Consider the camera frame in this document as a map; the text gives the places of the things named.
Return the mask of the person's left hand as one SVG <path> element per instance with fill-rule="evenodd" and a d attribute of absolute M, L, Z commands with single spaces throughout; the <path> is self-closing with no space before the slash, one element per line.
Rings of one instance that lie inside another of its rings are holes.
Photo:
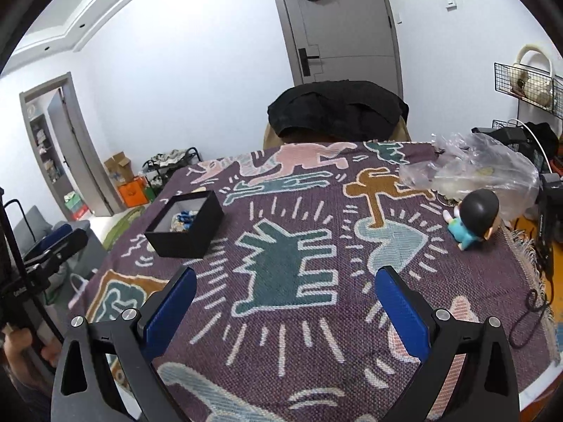
<path fill-rule="evenodd" d="M 3 353 L 12 381 L 28 388 L 51 387 L 53 378 L 42 373 L 31 359 L 31 331 L 6 325 L 2 332 L 5 334 Z"/>

